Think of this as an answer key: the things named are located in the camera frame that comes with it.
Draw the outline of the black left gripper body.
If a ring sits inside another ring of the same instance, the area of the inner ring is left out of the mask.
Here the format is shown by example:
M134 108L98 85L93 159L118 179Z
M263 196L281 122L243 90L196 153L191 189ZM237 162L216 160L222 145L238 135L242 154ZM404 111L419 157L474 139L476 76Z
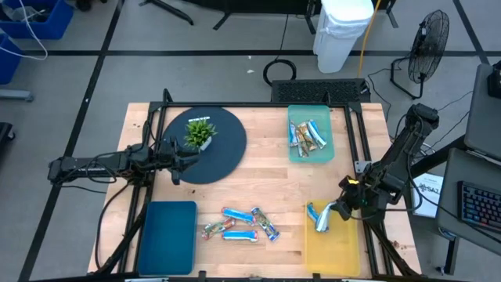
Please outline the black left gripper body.
M160 143L159 150L160 165L163 168L171 169L171 181L174 185L180 184L181 160L178 156L178 142L175 137L164 140Z

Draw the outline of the blue green Chewy granola bar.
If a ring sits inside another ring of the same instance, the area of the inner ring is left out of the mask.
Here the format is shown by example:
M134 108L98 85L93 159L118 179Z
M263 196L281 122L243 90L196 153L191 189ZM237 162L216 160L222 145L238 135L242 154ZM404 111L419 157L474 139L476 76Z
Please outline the blue green Chewy granola bar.
M267 216L263 213L263 211L256 207L251 210L252 215L254 216L256 223L265 231L268 239L271 242L274 242L278 239L280 233L274 227L272 222L267 218Z

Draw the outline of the brown orange granola bar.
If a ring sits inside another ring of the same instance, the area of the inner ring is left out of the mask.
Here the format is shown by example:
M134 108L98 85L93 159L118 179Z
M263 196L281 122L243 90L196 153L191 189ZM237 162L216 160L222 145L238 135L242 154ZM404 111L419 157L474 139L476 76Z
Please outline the brown orange granola bar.
M301 122L298 126L298 129L305 140L305 143L306 143L308 150L309 151L315 150L317 148L317 146L316 146L315 141L312 138L312 136L308 130L308 126L307 126L306 122Z

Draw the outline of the blue chocolate chip granola bar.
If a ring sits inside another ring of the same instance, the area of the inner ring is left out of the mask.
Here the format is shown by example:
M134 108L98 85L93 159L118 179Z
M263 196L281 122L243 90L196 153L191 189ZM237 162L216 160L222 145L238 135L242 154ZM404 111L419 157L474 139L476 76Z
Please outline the blue chocolate chip granola bar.
M222 214L224 216L243 221L250 226L254 226L256 223L256 219L251 213L246 213L233 208L223 208Z
M258 241L258 233L255 230L228 230L222 233L224 240L248 240Z

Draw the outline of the yellow plastic bin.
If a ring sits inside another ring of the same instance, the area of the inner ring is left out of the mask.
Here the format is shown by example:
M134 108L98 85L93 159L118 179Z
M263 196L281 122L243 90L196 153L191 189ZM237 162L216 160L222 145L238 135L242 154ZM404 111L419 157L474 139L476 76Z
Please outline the yellow plastic bin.
M305 249L307 271L322 276L357 277L360 273L359 239L357 223L344 221L337 211L330 213L326 232L315 230L313 212L320 216L328 201L309 201L305 208Z

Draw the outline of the grey desk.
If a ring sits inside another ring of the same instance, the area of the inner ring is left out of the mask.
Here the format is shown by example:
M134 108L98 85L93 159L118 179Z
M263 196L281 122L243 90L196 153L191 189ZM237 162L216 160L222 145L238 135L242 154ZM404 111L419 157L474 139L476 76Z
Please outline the grey desk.
M462 150L451 149L442 184L440 208L436 220L438 226L457 237L468 240L479 247L501 255L501 234L489 230L475 230L458 220L458 182L464 181L492 188L501 193L501 167Z

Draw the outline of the black desk caster leg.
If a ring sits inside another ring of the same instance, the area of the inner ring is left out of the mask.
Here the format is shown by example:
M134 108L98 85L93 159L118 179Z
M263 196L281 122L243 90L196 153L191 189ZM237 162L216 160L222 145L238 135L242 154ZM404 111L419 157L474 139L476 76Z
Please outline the black desk caster leg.
M454 237L449 241L444 266L435 268L441 275L453 275L455 273L459 245L460 239L458 237Z

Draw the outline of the black perforated box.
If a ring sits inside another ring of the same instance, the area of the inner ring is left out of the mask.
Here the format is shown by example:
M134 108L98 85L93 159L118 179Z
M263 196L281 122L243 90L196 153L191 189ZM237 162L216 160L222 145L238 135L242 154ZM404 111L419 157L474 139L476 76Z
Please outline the black perforated box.
M272 82L272 102L369 103L370 90L362 78L325 80L275 80Z

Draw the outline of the grey side table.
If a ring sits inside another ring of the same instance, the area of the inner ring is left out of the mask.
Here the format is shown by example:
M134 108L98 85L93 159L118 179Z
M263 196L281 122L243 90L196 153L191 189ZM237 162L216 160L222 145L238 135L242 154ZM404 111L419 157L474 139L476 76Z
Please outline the grey side table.
M470 149L501 161L501 99L488 94L494 67L482 63L476 71L464 142Z

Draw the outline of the white trash can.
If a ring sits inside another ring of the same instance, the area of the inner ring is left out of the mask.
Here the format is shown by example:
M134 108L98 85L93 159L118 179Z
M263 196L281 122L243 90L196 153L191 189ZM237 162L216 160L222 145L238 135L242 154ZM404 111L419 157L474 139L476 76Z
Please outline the white trash can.
M374 14L371 0L321 0L322 8L313 44L320 72L341 70L356 41Z

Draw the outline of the black floor fan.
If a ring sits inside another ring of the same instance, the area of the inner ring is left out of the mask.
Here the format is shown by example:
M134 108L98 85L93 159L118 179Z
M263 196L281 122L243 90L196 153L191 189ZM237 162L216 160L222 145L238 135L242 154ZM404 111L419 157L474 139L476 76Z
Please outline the black floor fan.
M435 73L445 52L449 38L449 16L440 9L425 16L419 24L410 52L391 63L390 82L411 99L420 99L424 83ZM395 80L395 68L408 61L408 77L420 86L417 96L400 86Z

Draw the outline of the black cart base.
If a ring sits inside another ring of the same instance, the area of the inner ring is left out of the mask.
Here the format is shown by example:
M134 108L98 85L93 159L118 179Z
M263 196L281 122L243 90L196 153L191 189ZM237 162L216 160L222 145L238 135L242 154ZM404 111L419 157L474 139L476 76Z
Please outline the black cart base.
M13 125L7 122L0 122L0 158L6 152L9 144L16 138Z

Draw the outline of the blue storage crate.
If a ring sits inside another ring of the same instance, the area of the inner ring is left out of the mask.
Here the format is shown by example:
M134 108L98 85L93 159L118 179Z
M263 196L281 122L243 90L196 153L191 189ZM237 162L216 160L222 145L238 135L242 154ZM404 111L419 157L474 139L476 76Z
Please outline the blue storage crate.
M0 34L0 85L9 84L13 79L21 60L18 54L23 52L7 35Z
M21 0L27 9L29 6L36 9L47 8L49 15L45 21L30 22L30 27L38 39L58 40L64 32L74 14L73 8L64 0ZM0 28L11 38L33 39L27 25L20 21L0 20Z

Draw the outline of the black desk device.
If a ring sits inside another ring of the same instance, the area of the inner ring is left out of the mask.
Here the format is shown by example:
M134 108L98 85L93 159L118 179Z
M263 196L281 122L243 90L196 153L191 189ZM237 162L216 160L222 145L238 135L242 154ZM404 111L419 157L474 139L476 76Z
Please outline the black desk device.
M501 60L493 64L492 73L488 76L488 94L501 99Z

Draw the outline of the black aluminium rig frame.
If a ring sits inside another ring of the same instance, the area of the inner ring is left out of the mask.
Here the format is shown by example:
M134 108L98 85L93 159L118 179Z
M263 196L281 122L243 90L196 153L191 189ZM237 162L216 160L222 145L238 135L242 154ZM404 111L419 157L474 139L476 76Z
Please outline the black aluminium rig frame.
M266 102L227 103L226 108L243 123L247 148L238 168L228 177L208 185L174 185L169 172L158 172L151 188L111 184L106 199L99 249L89 263L96 270L122 240L128 218L139 214L144 200L194 201L197 222L206 226L221 219L224 207L242 211L259 207L278 228L270 241L198 239L194 269L208 278L311 279L305 265L305 205L309 200L330 200L339 192L339 181L353 173L356 158L376 160L390 146L383 110L365 103L359 113L344 108L330 111L335 155L325 164L290 161L287 144L287 107Z

